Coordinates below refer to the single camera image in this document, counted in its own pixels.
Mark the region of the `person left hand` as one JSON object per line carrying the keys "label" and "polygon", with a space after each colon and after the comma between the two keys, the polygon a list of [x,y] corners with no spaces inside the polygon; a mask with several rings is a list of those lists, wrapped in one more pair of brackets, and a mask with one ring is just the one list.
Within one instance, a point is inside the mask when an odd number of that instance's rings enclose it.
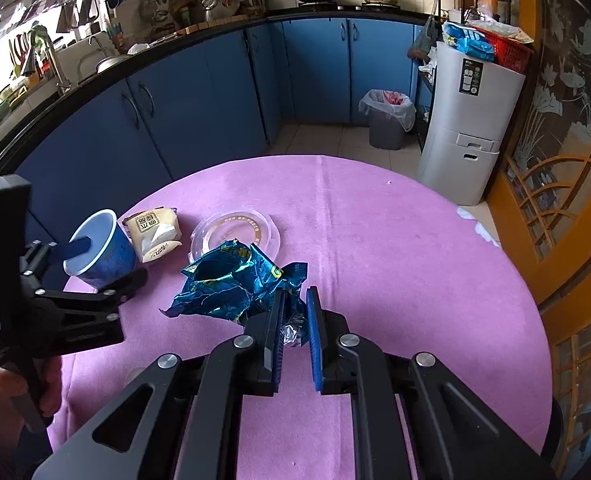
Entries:
{"label": "person left hand", "polygon": [[[48,359],[43,366],[46,391],[40,408],[46,417],[55,415],[61,407],[62,357]],[[23,418],[12,405],[11,399],[28,392],[26,381],[18,374],[0,368],[0,446],[17,443],[23,426]]]}

